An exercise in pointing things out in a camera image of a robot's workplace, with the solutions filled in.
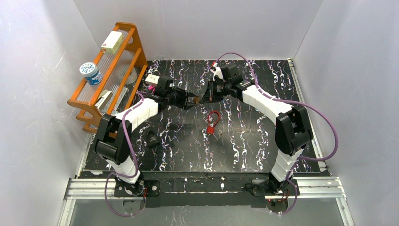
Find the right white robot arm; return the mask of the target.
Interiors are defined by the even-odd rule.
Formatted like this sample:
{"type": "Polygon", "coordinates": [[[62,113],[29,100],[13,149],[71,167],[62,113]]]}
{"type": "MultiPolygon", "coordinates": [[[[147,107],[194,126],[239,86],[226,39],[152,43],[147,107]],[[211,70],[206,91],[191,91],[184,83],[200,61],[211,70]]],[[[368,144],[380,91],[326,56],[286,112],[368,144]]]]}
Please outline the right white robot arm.
{"type": "Polygon", "coordinates": [[[198,103],[220,102],[230,95],[259,110],[274,123],[278,154],[266,187],[273,193],[285,191],[293,175],[292,167],[313,140],[307,109],[266,97],[254,79],[244,79],[234,63],[222,67],[214,64],[213,67],[213,78],[208,81],[204,96],[198,99],[198,103]]]}

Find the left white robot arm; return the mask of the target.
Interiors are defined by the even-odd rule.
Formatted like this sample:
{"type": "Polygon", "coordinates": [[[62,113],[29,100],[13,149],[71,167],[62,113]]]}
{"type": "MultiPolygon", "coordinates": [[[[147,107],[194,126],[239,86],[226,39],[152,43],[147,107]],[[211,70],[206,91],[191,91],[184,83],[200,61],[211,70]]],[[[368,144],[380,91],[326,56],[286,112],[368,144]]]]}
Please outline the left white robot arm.
{"type": "Polygon", "coordinates": [[[149,90],[139,94],[138,103],[116,115],[105,114],[101,118],[93,140],[95,153],[113,167],[115,180],[133,194],[140,194],[144,189],[131,141],[133,131],[168,106],[188,110],[199,103],[196,94],[176,87],[171,77],[150,74],[145,83],[150,86],[149,90]]]}

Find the brass padlock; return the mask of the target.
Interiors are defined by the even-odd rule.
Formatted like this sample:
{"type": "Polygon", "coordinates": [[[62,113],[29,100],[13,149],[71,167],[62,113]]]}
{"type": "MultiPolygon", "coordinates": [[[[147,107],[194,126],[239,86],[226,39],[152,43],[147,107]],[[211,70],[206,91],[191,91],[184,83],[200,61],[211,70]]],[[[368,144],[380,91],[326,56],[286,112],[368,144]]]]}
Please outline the brass padlock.
{"type": "Polygon", "coordinates": [[[193,102],[198,105],[200,103],[200,97],[194,97],[193,102]]]}

